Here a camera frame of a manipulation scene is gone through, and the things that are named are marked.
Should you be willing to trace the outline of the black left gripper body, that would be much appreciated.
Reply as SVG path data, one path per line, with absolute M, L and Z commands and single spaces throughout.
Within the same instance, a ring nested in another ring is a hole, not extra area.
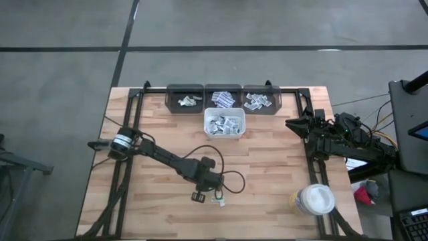
M 219 191 L 223 187 L 224 177 L 216 173 L 213 168 L 216 162 L 208 157 L 198 159 L 186 159 L 190 161 L 190 167 L 185 171 L 185 179 L 196 185 L 200 192 Z

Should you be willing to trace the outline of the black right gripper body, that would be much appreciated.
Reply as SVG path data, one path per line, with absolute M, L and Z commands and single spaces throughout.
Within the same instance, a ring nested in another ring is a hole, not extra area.
M 323 132 L 323 129 L 328 125 L 326 120 L 326 114 L 324 109 L 313 110 L 310 107 L 306 107 L 303 111 L 302 116 L 302 136 L 304 139 L 309 136 L 310 133 Z

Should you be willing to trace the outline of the white paper sheet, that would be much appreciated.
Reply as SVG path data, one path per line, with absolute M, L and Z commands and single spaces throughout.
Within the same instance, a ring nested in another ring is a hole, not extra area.
M 365 161 L 361 161 L 361 160 L 357 160 L 357 159 L 346 158 L 345 159 L 345 164 L 346 164 L 347 170 L 350 171 L 350 170 L 352 170 L 354 168 L 366 165 L 366 162 Z

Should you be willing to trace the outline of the white plastic bin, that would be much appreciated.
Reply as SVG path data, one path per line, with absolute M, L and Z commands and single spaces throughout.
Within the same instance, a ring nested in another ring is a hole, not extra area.
M 207 127 L 212 125 L 209 121 L 214 116 L 224 116 L 230 121 L 230 118 L 237 116 L 241 118 L 242 133 L 240 135 L 222 135 L 220 132 L 216 132 L 214 135 L 210 135 L 207 131 Z M 210 139 L 239 139 L 243 136 L 246 131 L 245 112 L 242 108 L 207 108 L 204 112 L 204 132 Z

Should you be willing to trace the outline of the grey fabric item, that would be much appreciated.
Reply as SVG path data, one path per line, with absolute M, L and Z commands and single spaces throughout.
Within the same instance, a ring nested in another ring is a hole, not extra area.
M 379 186 L 376 180 L 368 179 L 365 182 L 365 189 L 371 198 L 377 199 L 379 197 Z

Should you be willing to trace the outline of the disinfecting wipes canister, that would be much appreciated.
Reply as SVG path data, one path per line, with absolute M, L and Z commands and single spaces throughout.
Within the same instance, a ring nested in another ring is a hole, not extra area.
M 298 215 L 323 216 L 335 208 L 336 202 L 327 185 L 312 184 L 295 191 L 290 196 L 288 204 Z

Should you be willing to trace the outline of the monitor with blue screen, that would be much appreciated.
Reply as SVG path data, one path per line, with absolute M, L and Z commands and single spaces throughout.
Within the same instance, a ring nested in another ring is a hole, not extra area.
M 408 130 L 408 135 L 428 141 L 428 120 Z

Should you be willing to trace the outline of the black keyboard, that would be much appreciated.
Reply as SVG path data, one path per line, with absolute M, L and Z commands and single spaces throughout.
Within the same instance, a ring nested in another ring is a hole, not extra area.
M 428 241 L 428 208 L 400 212 L 399 224 L 406 241 Z

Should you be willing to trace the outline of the grey metal stand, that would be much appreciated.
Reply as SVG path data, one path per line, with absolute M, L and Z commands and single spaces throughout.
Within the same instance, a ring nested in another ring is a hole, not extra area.
M 51 175 L 53 166 L 20 157 L 3 147 L 0 134 L 0 241 L 7 241 L 23 203 L 31 174 L 40 171 Z

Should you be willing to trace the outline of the black side desk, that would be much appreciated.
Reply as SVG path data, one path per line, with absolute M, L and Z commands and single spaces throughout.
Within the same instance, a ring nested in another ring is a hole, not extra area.
M 348 172 L 351 182 L 388 174 L 390 216 L 399 212 L 428 208 L 428 141 L 408 135 L 408 130 L 428 121 L 428 84 L 416 94 L 408 94 L 400 82 L 389 82 L 399 160 L 395 168 L 374 170 L 367 163 Z

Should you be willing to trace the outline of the black pole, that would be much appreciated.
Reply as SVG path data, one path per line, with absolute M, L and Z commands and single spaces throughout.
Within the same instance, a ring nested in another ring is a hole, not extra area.
M 428 84 L 428 70 L 412 81 L 403 80 L 403 90 L 408 94 L 416 94 Z

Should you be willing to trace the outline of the red fabric item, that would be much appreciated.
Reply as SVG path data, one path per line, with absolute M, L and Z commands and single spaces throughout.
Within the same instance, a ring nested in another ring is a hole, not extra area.
M 364 205 L 368 205 L 368 206 L 375 205 L 375 202 L 371 200 L 371 198 L 368 195 L 367 190 L 364 187 L 359 187 L 354 192 L 354 198 L 356 201 L 358 201 Z

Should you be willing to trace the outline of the grey plastic bin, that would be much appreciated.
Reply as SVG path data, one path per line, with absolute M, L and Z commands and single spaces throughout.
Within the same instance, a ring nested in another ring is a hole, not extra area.
M 272 102 L 272 105 L 266 107 L 263 105 L 261 109 L 251 110 L 250 108 L 246 108 L 243 105 L 243 109 L 246 114 L 264 114 L 264 115 L 274 115 L 277 111 L 282 107 L 282 94 L 281 90 L 278 86 L 273 85 L 246 85 L 243 87 L 243 104 L 245 102 L 250 105 L 257 102 L 257 100 L 250 100 L 246 98 L 247 93 L 259 94 L 260 98 L 262 95 L 267 96 L 267 100 Z
M 205 108 L 217 107 L 215 102 L 211 100 L 214 92 L 230 92 L 232 94 L 235 103 L 232 108 L 239 108 L 241 106 L 241 94 L 242 87 L 238 84 L 206 84 L 204 87 L 205 91 Z M 218 100 L 223 100 L 223 96 L 220 95 Z
M 204 99 L 204 86 L 202 84 L 169 84 L 165 97 L 165 105 L 173 114 L 197 114 L 203 110 L 203 100 L 196 100 L 196 106 L 181 106 L 178 100 L 187 96 L 202 96 Z

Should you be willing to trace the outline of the black aluminium table frame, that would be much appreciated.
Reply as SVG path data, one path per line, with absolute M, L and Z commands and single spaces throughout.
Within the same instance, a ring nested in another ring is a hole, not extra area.
M 310 184 L 301 139 L 285 126 L 306 104 L 332 116 L 324 87 L 282 87 L 282 107 L 274 115 L 251 114 L 240 139 L 209 139 L 203 115 L 173 114 L 164 88 L 113 88 L 100 136 L 112 139 L 121 124 L 139 126 L 158 145 L 179 156 L 208 156 L 225 170 L 225 206 L 193 202 L 195 186 L 148 157 L 128 163 L 95 155 L 76 230 L 78 241 L 97 221 L 117 191 L 123 194 L 96 241 L 137 239 L 294 239 L 317 238 L 330 231 L 328 218 L 297 216 L 289 197 Z

